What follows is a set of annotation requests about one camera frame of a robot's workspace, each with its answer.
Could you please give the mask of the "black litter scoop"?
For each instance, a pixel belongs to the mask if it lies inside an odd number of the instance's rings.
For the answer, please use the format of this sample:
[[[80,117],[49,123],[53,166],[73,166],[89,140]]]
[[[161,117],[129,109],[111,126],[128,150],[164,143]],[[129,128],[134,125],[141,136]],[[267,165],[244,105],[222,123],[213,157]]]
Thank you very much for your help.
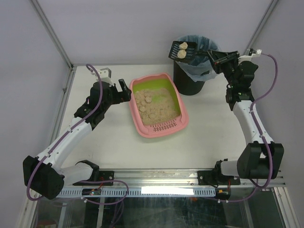
[[[196,57],[207,57],[207,51],[197,49],[198,44],[189,41],[173,41],[169,51],[169,58],[182,63],[189,63]]]

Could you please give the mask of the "pink green litter box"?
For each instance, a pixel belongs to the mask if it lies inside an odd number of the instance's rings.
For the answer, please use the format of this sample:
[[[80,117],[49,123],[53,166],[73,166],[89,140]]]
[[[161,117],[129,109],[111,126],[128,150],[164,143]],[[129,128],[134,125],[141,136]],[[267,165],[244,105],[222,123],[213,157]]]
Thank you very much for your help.
[[[167,73],[134,79],[130,89],[130,111],[135,128],[142,137],[163,137],[188,125],[185,104]]]

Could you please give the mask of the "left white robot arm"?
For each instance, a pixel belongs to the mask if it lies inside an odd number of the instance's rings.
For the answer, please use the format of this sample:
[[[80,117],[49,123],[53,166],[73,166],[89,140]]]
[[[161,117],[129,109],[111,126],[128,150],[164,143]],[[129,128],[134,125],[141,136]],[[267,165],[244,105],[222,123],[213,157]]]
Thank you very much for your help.
[[[27,196],[34,190],[41,196],[52,200],[65,186],[100,181],[99,166],[88,160],[62,168],[62,164],[78,145],[104,119],[112,105],[131,100],[131,90],[123,79],[119,79],[121,91],[111,81],[95,82],[90,95],[77,109],[64,133],[56,138],[36,157],[27,156],[23,161],[24,183]]]

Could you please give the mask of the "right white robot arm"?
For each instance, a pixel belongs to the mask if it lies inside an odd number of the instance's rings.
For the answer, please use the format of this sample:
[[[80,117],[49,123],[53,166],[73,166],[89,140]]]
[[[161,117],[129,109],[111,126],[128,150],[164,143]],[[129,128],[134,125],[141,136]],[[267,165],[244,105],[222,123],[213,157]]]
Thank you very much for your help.
[[[269,95],[272,89],[259,98],[254,98],[251,91],[258,69],[252,59],[261,55],[260,49],[250,49],[243,56],[237,51],[207,51],[214,71],[222,73],[228,82],[226,102],[238,119],[247,144],[237,160],[216,162],[209,177],[217,184],[238,177],[250,180],[257,188],[265,188],[278,174],[284,147],[268,134],[256,108],[257,102]]]

